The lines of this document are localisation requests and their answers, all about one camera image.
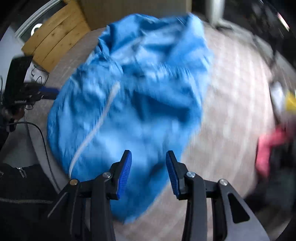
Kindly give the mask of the blue striped garment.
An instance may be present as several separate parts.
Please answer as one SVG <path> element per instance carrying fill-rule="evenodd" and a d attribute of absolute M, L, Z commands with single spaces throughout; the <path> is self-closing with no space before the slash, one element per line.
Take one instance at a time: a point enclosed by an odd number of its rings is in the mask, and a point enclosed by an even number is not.
<path fill-rule="evenodd" d="M 180 158 L 200 124 L 213 55 L 193 14 L 132 14 L 109 24 L 61 88 L 48 115 L 51 152 L 69 178 L 92 180 L 132 153 L 113 217 L 132 222 L 168 181 L 166 152 Z"/>

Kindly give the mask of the black zippered bag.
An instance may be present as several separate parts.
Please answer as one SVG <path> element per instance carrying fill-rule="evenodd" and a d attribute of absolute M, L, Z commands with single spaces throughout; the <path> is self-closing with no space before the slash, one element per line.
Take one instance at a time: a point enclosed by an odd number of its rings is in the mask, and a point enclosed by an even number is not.
<path fill-rule="evenodd" d="M 1 240 L 53 240 L 46 214 L 56 197 L 40 165 L 1 164 Z"/>

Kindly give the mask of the wooden bed headboard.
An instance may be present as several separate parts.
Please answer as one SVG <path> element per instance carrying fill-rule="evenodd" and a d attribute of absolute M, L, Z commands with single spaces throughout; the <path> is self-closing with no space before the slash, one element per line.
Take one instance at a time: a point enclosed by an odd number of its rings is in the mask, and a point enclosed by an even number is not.
<path fill-rule="evenodd" d="M 26 56 L 32 55 L 34 63 L 51 72 L 62 57 L 89 32 L 79 3 L 66 1 L 66 5 L 25 42 L 22 51 Z"/>

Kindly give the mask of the black garment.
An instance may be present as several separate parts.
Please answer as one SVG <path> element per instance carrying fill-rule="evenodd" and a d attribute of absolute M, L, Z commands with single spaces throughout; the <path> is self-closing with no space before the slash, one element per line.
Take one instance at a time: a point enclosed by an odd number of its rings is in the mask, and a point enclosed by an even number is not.
<path fill-rule="evenodd" d="M 244 201 L 257 213 L 267 207 L 295 213 L 295 140 L 271 148 L 269 174 Z"/>

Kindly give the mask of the pink red garment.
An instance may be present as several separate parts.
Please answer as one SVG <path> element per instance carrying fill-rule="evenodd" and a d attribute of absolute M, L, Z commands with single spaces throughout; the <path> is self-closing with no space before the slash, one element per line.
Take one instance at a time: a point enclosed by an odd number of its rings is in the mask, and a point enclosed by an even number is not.
<path fill-rule="evenodd" d="M 255 157 L 255 169 L 259 176 L 268 178 L 270 173 L 269 158 L 273 147 L 285 144 L 289 136 L 284 128 L 277 125 L 270 133 L 265 133 L 258 138 Z"/>

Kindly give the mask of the large cardboard box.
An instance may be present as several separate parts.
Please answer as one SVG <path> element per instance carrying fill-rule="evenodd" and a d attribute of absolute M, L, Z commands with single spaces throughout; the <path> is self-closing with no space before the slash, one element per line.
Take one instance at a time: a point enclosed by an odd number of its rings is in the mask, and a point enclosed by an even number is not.
<path fill-rule="evenodd" d="M 162 18 L 192 11 L 188 0 L 80 0 L 78 1 L 91 30 L 103 28 L 130 14 Z"/>

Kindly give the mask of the white and yellow garment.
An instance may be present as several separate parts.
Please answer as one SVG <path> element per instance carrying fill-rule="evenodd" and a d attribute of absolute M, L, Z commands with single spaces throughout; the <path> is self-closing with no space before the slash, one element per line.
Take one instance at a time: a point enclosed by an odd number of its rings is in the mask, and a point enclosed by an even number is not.
<path fill-rule="evenodd" d="M 269 84 L 269 92 L 273 112 L 277 116 L 282 117 L 286 114 L 295 115 L 295 90 L 285 89 L 280 82 L 276 81 Z"/>

